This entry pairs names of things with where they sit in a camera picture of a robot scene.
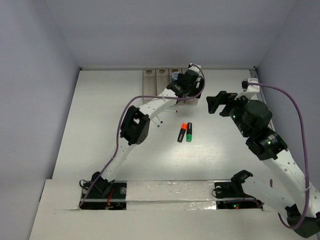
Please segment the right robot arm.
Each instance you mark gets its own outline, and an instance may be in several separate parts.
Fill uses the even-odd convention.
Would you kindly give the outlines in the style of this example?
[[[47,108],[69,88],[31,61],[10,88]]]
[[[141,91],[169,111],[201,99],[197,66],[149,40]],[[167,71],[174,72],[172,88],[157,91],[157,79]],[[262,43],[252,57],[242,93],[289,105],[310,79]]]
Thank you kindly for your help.
[[[229,181],[215,184],[212,195],[218,199],[255,197],[282,215],[288,226],[302,238],[320,231],[320,192],[306,182],[306,174],[298,167],[282,137],[269,127],[272,112],[259,100],[237,93],[220,91],[206,98],[208,112],[230,117],[248,149],[281,181],[288,194],[278,193],[259,182],[254,175],[241,170]]]

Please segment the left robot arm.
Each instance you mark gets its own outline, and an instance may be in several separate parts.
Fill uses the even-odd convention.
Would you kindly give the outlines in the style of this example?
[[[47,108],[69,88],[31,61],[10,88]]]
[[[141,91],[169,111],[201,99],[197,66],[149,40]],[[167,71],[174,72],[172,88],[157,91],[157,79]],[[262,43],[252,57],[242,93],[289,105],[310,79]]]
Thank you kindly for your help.
[[[165,87],[159,95],[147,95],[151,101],[136,107],[132,105],[133,101],[144,96],[139,95],[130,100],[117,126],[114,153],[102,170],[92,175],[87,191],[93,190],[101,198],[108,196],[119,168],[129,153],[147,139],[151,121],[177,102],[200,97],[204,87],[205,76],[201,67],[191,63],[186,72],[179,73],[176,80]]]

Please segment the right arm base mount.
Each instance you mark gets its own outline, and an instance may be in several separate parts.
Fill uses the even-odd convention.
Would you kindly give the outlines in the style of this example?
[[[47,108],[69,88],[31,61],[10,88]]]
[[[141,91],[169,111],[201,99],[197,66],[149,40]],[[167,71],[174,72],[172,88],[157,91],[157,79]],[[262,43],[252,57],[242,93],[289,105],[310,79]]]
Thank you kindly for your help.
[[[263,209],[263,203],[245,193],[246,181],[223,180],[214,183],[211,195],[217,199],[217,208],[222,210]]]

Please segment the blue cleaning gel jar back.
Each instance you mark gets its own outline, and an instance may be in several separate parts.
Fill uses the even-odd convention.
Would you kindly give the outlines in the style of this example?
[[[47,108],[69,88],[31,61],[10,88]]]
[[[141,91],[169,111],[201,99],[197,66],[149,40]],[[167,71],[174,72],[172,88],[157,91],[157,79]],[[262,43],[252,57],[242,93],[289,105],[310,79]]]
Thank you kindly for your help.
[[[178,71],[173,72],[171,75],[171,78],[170,78],[171,82],[176,82],[178,80],[180,74],[181,73]]]

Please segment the orange highlighter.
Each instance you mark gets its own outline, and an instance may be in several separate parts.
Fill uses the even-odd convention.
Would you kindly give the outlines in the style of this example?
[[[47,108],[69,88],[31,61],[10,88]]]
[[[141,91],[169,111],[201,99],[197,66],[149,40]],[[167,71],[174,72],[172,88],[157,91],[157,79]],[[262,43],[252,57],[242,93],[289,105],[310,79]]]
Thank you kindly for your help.
[[[178,143],[181,143],[183,141],[185,133],[187,131],[187,128],[188,128],[188,124],[187,123],[183,123],[181,125],[180,131],[179,131],[179,134],[178,134],[178,138],[177,138],[177,142]]]

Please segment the green highlighter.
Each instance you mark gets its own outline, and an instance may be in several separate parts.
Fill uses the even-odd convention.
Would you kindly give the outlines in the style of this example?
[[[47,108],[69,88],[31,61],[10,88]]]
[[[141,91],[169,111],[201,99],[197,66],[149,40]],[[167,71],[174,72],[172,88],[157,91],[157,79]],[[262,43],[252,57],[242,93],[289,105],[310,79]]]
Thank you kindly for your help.
[[[186,141],[191,142],[193,136],[193,125],[191,122],[187,123],[187,130],[186,130]]]

